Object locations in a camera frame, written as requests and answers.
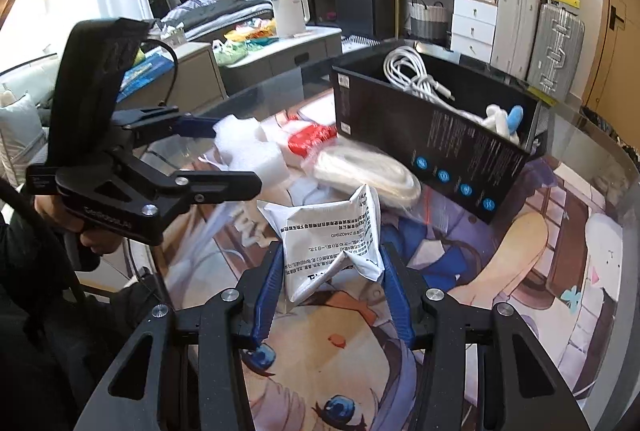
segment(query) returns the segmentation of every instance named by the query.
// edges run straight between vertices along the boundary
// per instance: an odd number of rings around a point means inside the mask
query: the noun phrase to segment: white paper packet
[[[342,202],[284,207],[258,201],[258,209],[282,238],[285,290],[293,304],[345,268],[371,281],[385,270],[378,250],[380,202],[368,185]]]

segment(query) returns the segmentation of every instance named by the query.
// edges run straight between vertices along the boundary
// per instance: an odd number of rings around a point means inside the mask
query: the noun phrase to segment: plastic bag
[[[313,148],[302,169],[319,183],[348,194],[367,184],[378,192],[380,202],[391,208],[410,209],[422,191],[416,176],[397,160],[342,137]]]
[[[213,55],[216,58],[218,66],[229,66],[237,63],[240,59],[246,57],[249,53],[244,43],[235,43],[227,41],[222,44],[221,41],[215,40],[212,44]]]
[[[335,126],[323,126],[280,112],[261,123],[266,139],[276,142],[288,166],[300,168],[309,152],[318,145],[337,137]]]
[[[382,276],[380,204],[369,186],[342,202],[284,207],[258,201],[258,209],[282,237],[285,290],[293,304],[345,268],[371,281]]]
[[[230,41],[247,41],[249,39],[258,39],[261,37],[271,37],[275,35],[275,20],[260,20],[255,18],[245,24],[236,26],[225,34]]]

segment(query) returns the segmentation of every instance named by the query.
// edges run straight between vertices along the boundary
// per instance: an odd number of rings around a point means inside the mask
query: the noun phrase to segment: round table
[[[433,54],[477,65],[439,50]],[[295,109],[330,89],[331,64],[328,59],[270,78],[204,115],[262,121]],[[640,356],[631,344],[640,329],[639,174],[612,139],[569,107],[558,104],[542,119],[546,155],[527,164],[491,225],[444,198],[438,199],[444,226],[420,226],[394,214],[383,214],[382,223],[398,232],[409,266],[453,286],[450,293],[458,300],[512,303],[591,428],[612,429],[638,391]],[[211,146],[211,140],[172,137],[152,145],[153,153],[143,159],[167,174],[185,166],[203,169],[208,165],[198,157]],[[293,172],[290,184],[296,180],[300,174]],[[194,206],[153,251],[164,263],[160,268],[178,308],[234,286],[243,270],[260,263],[275,237],[255,201],[217,209],[213,221],[214,207]],[[514,223],[532,214],[547,225],[542,240]],[[343,271],[305,303],[284,311],[276,313],[260,359],[243,366],[257,429],[337,429],[327,422],[331,414],[345,420],[342,429],[400,431],[413,405],[422,355],[398,340],[382,287]],[[470,347],[463,429],[475,429],[473,357]]]

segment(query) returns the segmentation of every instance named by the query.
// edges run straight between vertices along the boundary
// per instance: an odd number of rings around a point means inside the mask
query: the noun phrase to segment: black box
[[[341,135],[376,146],[407,166],[421,182],[489,222],[530,156],[540,104],[487,74],[422,55],[428,72],[456,98],[455,107],[485,116],[489,104],[520,105],[517,130],[524,149],[450,110],[388,83],[389,42],[339,58],[331,75]]]

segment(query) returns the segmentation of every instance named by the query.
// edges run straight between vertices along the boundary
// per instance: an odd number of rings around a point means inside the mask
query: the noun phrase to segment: wooden door
[[[640,148],[640,0],[609,0],[606,39],[587,106]]]

